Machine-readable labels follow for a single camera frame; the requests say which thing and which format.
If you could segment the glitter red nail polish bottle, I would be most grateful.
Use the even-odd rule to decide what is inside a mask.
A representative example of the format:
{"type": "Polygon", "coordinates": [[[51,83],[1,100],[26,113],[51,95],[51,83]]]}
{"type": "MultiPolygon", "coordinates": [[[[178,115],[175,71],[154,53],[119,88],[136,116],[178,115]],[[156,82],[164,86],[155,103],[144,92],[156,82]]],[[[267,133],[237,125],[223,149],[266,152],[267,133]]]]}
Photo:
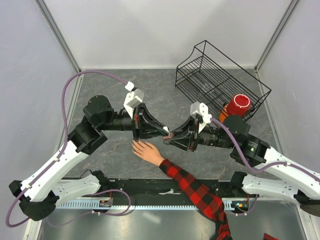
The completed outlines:
{"type": "Polygon", "coordinates": [[[172,138],[174,137],[174,134],[173,133],[170,133],[169,135],[167,136],[164,136],[162,139],[163,139],[163,143],[164,144],[168,144],[172,138]]]}

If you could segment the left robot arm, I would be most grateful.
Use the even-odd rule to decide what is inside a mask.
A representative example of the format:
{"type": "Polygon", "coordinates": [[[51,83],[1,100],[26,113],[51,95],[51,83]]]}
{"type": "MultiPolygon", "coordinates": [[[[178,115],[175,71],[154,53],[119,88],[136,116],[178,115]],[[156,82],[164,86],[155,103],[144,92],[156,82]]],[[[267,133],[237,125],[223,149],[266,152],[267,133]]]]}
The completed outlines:
{"type": "Polygon", "coordinates": [[[96,95],[88,101],[83,113],[82,121],[51,159],[29,178],[9,184],[28,219],[40,221],[65,202],[94,194],[104,197],[109,193],[111,182],[100,170],[82,179],[59,183],[107,141],[104,131],[131,131],[135,140],[169,135],[168,127],[157,121],[138,99],[133,100],[132,106],[116,112],[107,97],[96,95]]]}

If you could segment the red plaid sleeve forearm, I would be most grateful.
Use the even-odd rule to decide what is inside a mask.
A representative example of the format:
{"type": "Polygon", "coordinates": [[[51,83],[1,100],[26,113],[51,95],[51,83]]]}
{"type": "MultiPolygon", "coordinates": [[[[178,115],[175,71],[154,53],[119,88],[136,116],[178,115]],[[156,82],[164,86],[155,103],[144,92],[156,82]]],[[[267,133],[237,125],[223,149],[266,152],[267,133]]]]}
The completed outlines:
{"type": "Polygon", "coordinates": [[[215,239],[231,240],[231,230],[225,213],[225,205],[220,197],[210,192],[193,175],[168,159],[164,159],[159,168],[170,178],[175,180],[197,209],[215,223],[215,239]]]}

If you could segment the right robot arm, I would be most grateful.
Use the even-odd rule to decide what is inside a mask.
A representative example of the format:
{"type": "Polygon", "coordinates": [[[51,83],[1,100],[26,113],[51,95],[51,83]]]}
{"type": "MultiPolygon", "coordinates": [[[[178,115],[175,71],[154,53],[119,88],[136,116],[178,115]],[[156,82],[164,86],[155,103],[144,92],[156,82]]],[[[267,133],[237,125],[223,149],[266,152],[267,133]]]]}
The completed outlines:
{"type": "Polygon", "coordinates": [[[229,191],[235,197],[244,193],[269,196],[292,202],[310,215],[320,215],[320,174],[285,157],[267,142],[249,133],[250,125],[239,116],[224,122],[202,120],[197,115],[175,129],[163,142],[184,151],[199,145],[231,149],[230,157],[244,165],[249,174],[233,174],[229,191]]]}

